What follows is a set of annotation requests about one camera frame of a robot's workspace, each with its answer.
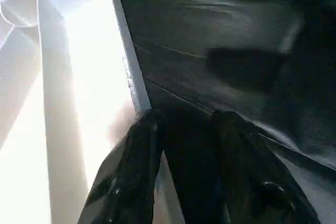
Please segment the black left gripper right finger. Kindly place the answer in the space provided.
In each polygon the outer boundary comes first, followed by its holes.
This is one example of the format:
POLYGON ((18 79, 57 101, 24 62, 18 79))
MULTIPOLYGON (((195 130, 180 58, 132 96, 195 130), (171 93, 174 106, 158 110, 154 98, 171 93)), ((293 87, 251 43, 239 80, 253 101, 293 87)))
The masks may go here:
POLYGON ((187 223, 319 223, 289 169, 233 111, 166 114, 165 152, 187 223))

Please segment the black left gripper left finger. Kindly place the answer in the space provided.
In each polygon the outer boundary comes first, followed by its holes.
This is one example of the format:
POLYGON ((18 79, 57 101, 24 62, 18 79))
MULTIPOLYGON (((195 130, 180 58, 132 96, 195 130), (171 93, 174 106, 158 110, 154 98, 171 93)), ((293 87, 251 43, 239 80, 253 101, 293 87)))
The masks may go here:
POLYGON ((78 223, 152 223, 165 127, 159 111, 138 116, 99 167, 78 223))

